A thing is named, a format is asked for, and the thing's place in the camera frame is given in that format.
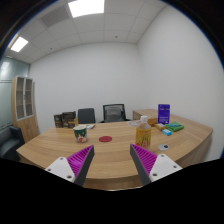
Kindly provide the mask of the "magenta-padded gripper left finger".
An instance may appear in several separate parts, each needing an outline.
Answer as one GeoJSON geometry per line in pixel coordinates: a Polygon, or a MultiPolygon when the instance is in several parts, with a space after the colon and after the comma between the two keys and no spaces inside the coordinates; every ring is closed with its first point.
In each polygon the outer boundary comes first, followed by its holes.
{"type": "Polygon", "coordinates": [[[57,158],[46,171],[83,186],[94,155],[94,146],[90,145],[67,158],[57,158]]]}

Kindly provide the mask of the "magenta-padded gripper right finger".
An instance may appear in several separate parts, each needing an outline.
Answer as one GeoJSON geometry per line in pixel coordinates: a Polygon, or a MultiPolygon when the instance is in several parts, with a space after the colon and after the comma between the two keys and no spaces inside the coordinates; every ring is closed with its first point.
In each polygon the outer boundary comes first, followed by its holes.
{"type": "Polygon", "coordinates": [[[181,170],[166,154],[156,155],[134,144],[130,145],[130,155],[143,186],[181,170]]]}

